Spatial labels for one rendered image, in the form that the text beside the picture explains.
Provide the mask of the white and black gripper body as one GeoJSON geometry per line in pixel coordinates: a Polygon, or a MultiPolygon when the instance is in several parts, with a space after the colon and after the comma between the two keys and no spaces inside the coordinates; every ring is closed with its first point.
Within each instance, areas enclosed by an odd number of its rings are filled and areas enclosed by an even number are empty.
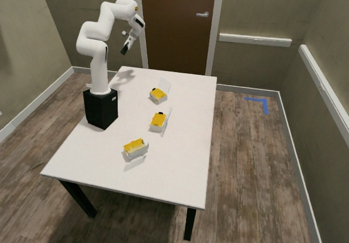
{"type": "MultiPolygon", "coordinates": [[[[125,44],[127,43],[127,42],[129,42],[129,44],[127,45],[127,47],[128,47],[128,50],[131,48],[131,46],[132,46],[132,44],[133,44],[133,42],[134,42],[134,40],[136,40],[134,37],[132,37],[131,35],[128,35],[129,37],[127,38],[127,40],[126,40],[126,42],[125,42],[125,44]],[[130,47],[130,48],[129,48],[130,47]]],[[[125,45],[124,44],[124,45],[125,45]]]]}

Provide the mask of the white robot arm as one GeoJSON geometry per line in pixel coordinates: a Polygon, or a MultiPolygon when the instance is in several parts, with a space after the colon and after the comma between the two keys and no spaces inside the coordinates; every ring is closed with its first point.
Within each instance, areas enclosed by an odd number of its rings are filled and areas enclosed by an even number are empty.
{"type": "Polygon", "coordinates": [[[82,55],[93,57],[90,64],[93,84],[86,84],[91,88],[90,93],[106,95],[111,92],[107,79],[108,47],[102,41],[109,39],[115,19],[127,20],[132,29],[129,34],[123,31],[122,35],[131,35],[137,39],[140,31],[145,29],[145,22],[136,14],[137,10],[138,6],[134,0],[117,0],[115,4],[103,2],[98,23],[88,21],[82,25],[76,49],[82,55]]]}

